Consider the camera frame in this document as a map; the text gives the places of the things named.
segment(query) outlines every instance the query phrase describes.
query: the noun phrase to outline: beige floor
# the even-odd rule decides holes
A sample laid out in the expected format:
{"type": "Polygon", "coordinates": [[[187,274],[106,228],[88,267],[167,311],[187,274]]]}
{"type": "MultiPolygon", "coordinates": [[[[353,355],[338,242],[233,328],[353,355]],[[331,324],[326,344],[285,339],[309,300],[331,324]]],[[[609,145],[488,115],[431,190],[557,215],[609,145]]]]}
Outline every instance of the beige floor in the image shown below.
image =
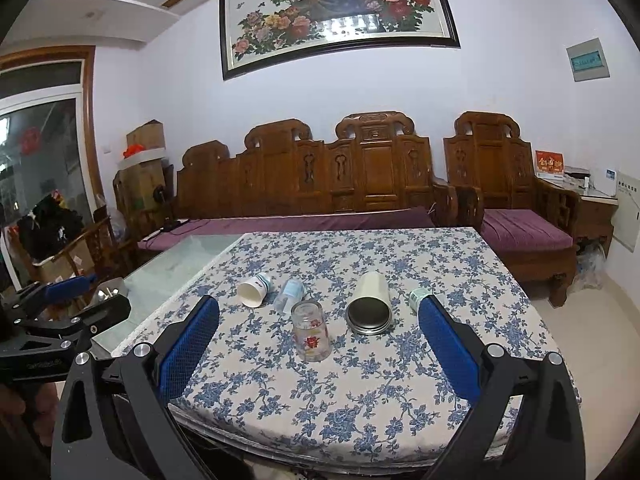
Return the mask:
{"type": "Polygon", "coordinates": [[[587,480],[609,463],[640,412],[640,312],[612,282],[570,294],[562,308],[532,303],[582,397],[587,480]]]}

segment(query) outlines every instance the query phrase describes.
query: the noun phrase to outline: blue gripper pad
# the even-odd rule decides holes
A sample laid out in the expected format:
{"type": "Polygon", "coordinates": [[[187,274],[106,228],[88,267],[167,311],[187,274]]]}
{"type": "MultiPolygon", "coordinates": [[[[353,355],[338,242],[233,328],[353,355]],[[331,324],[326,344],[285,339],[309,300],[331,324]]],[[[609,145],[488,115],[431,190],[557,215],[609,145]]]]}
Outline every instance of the blue gripper pad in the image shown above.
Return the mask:
{"type": "Polygon", "coordinates": [[[478,364],[429,296],[418,307],[418,324],[453,391],[473,406],[480,397],[478,364]]]}
{"type": "Polygon", "coordinates": [[[165,329],[178,326],[181,333],[159,367],[158,396],[162,402],[167,403],[182,395],[219,322],[218,302],[204,296],[187,319],[165,329]]]}
{"type": "Polygon", "coordinates": [[[91,288],[91,281],[86,276],[76,276],[63,282],[47,285],[44,292],[44,300],[47,304],[60,303],[72,300],[85,294],[91,288]]]}

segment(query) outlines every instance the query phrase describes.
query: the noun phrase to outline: wall electrical panel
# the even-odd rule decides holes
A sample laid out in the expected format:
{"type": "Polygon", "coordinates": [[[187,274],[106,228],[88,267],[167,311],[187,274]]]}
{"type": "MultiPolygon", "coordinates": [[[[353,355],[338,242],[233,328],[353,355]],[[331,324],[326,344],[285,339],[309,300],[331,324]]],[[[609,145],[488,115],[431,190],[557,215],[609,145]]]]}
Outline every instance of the wall electrical panel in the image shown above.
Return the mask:
{"type": "Polygon", "coordinates": [[[618,210],[613,215],[613,237],[633,252],[640,232],[640,180],[618,172],[618,210]]]}

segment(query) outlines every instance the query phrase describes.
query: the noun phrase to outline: blue floral tablecloth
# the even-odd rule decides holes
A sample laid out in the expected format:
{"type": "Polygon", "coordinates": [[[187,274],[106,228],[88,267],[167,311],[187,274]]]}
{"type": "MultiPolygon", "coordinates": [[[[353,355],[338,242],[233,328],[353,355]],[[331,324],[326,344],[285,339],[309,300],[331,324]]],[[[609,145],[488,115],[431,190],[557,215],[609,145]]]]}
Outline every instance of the blue floral tablecloth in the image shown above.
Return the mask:
{"type": "MultiPolygon", "coordinates": [[[[396,472],[433,462],[468,410],[456,397],[408,306],[419,286],[446,295],[449,312],[512,355],[558,348],[526,295],[471,228],[253,233],[220,254],[124,341],[155,341],[203,294],[220,304],[220,326],[172,410],[202,433],[263,456],[345,472],[396,472]],[[344,319],[358,277],[385,275],[390,332],[354,335],[344,319]],[[323,362],[296,356],[290,320],[267,296],[250,309],[243,278],[266,272],[276,290],[303,280],[322,304],[334,351],[323,362]]],[[[500,453],[520,399],[512,399],[493,453],[500,453]]]]}

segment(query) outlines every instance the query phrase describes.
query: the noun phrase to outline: silver bolt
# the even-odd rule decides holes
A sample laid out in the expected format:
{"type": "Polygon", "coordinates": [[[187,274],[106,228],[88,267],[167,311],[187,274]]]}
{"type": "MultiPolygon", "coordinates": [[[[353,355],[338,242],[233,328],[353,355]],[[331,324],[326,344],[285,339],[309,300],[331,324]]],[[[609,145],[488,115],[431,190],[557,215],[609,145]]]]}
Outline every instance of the silver bolt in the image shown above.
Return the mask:
{"type": "Polygon", "coordinates": [[[491,344],[486,348],[486,352],[495,358],[500,358],[504,355],[504,348],[497,344],[491,344]]]}
{"type": "Polygon", "coordinates": [[[553,365],[561,365],[562,356],[557,352],[549,352],[549,362],[553,365]]]}
{"type": "Polygon", "coordinates": [[[144,357],[151,352],[151,345],[149,343],[140,343],[133,349],[133,355],[136,357],[144,357]]]}
{"type": "Polygon", "coordinates": [[[78,365],[83,365],[88,360],[89,360],[89,354],[87,352],[80,352],[76,356],[76,364],[78,365]]]}

